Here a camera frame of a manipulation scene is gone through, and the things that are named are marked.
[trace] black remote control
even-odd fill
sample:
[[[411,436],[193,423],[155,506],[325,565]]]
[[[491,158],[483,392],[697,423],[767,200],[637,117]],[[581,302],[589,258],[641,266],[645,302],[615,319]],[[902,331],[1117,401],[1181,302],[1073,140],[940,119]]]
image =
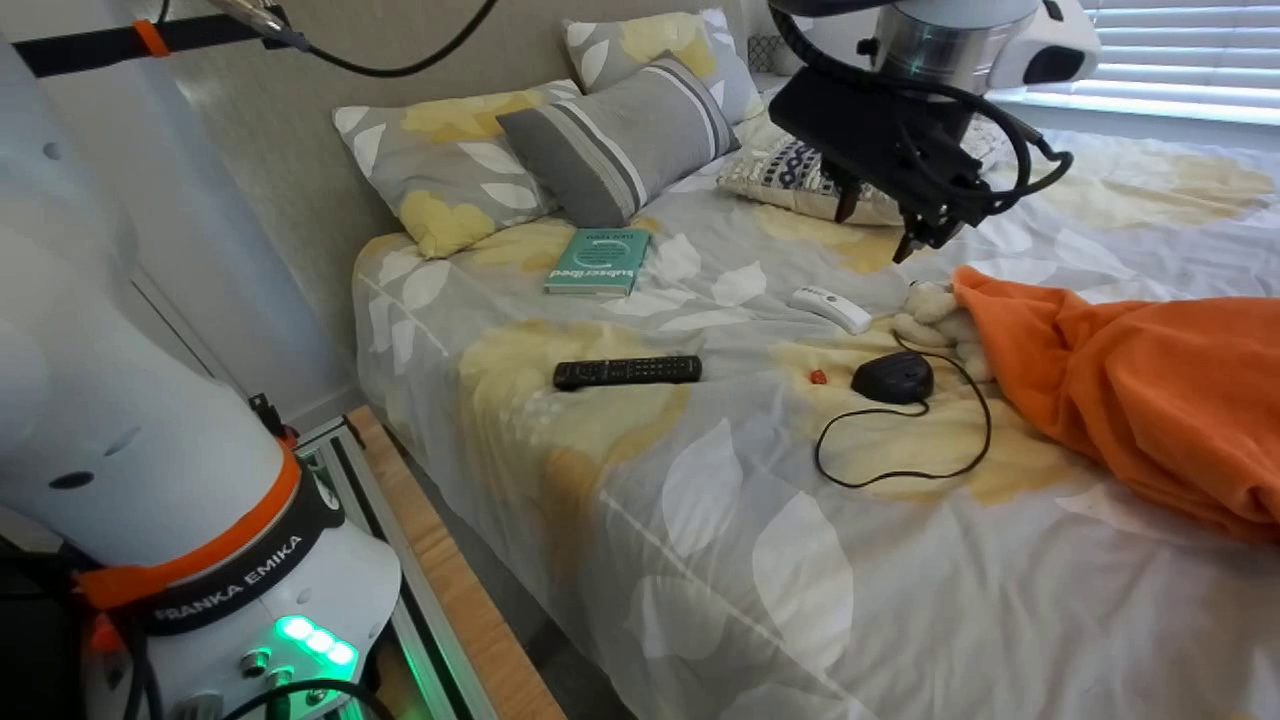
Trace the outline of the black remote control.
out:
[[[704,376],[702,354],[622,354],[622,360],[568,360],[557,365],[554,382],[559,392],[591,382],[697,382]]]

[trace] bed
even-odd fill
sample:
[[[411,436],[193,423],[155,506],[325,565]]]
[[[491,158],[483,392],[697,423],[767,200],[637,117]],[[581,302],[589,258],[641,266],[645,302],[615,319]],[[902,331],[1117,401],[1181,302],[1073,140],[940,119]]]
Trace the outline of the bed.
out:
[[[896,346],[913,283],[962,263],[1084,299],[1280,294],[1280,155],[1061,133],[1052,191],[893,263],[843,229],[718,187],[633,221],[633,294],[550,294],[571,225],[427,258],[358,258],[362,389],[637,715],[1276,715],[1280,556],[1172,516],[1037,436],[984,382],[962,480],[843,486],[811,467]],[[791,309],[831,288],[859,335]],[[702,382],[554,392],[557,360],[704,354]],[[841,474],[958,467],[981,402],[940,368],[923,419],[829,436]]]

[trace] computer mouse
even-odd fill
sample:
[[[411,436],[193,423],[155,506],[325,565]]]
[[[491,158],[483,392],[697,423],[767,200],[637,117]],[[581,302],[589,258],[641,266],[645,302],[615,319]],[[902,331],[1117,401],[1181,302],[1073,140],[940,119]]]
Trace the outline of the computer mouse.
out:
[[[859,365],[854,389],[881,402],[920,402],[934,397],[934,368],[920,350],[893,350]]]

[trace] green book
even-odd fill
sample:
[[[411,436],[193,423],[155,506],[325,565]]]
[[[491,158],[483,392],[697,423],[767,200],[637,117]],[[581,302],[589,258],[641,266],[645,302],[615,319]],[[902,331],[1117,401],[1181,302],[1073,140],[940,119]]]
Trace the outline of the green book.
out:
[[[647,258],[647,231],[637,229],[581,229],[544,278],[557,294],[628,294]]]

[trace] floor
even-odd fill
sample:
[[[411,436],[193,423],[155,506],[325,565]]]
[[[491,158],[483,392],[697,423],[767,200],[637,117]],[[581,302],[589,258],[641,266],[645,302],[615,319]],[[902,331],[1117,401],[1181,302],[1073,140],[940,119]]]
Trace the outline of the floor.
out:
[[[441,520],[450,522],[451,539],[469,556],[474,570],[490,589],[491,605],[511,625],[515,639],[525,642],[530,660],[559,701],[566,715],[589,720],[628,720],[633,711],[611,693],[605,671],[571,649],[571,639],[538,607],[538,600],[520,589],[520,579],[490,552],[490,542],[450,513],[441,493],[423,482]]]

